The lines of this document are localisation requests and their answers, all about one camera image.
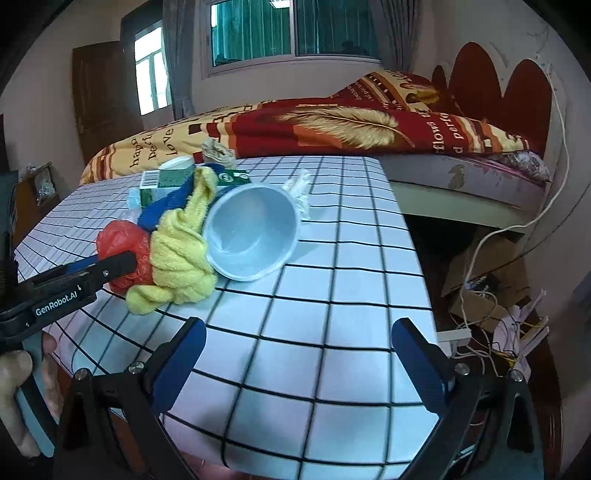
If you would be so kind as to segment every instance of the curtain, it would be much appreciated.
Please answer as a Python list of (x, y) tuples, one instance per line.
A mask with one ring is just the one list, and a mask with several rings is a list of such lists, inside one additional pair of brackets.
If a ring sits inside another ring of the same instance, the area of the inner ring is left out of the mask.
[(367, 0), (298, 0), (295, 5), (300, 55), (379, 58)]
[(195, 1), (163, 1), (164, 49), (175, 120), (195, 115), (191, 99)]
[(212, 8), (214, 66), (291, 53), (288, 8), (273, 8), (269, 0), (229, 0)]
[(421, 0), (369, 0), (384, 67), (408, 72), (413, 61)]

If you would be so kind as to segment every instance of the barcode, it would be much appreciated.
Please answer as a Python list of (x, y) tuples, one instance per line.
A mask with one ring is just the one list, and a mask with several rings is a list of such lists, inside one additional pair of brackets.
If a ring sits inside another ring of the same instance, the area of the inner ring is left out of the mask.
[(139, 188), (158, 187), (158, 180), (160, 179), (159, 170), (147, 170), (142, 173), (142, 181)]

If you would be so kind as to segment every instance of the white table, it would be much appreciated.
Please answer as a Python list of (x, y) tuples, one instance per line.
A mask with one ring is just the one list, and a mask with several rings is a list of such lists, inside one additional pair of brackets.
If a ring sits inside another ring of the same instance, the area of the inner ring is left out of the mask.
[[(107, 288), (52, 325), (70, 373), (146, 360), (197, 316), (207, 344), (164, 424), (179, 449), (276, 479), (399, 477), (430, 434), (429, 413), (389, 332), (408, 316), (436, 341), (404, 218), (379, 162), (361, 157), (250, 158), (252, 181), (312, 175), (311, 218), (289, 263), (255, 282), (221, 277), (197, 304), (129, 314)], [(78, 188), (17, 248), (20, 279), (93, 255), (139, 175)]]

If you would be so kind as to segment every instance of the white plastic bowl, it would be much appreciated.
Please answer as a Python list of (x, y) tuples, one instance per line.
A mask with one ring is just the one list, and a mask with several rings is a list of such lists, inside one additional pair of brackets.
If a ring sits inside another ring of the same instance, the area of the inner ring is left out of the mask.
[(299, 230), (300, 212), (285, 190), (264, 183), (239, 186), (207, 214), (207, 260), (227, 278), (257, 280), (289, 260)]

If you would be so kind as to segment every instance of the red headboard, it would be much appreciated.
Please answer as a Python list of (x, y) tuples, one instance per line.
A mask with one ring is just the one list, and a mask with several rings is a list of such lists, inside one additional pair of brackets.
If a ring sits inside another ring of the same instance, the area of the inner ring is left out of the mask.
[(544, 155), (552, 89), (544, 72), (531, 60), (523, 60), (511, 73), (505, 94), (488, 53), (477, 43), (467, 43), (453, 65), (449, 85), (438, 65), (431, 78), (439, 90), (448, 90), (462, 115), (490, 124), (508, 133), (523, 135), (532, 149)]

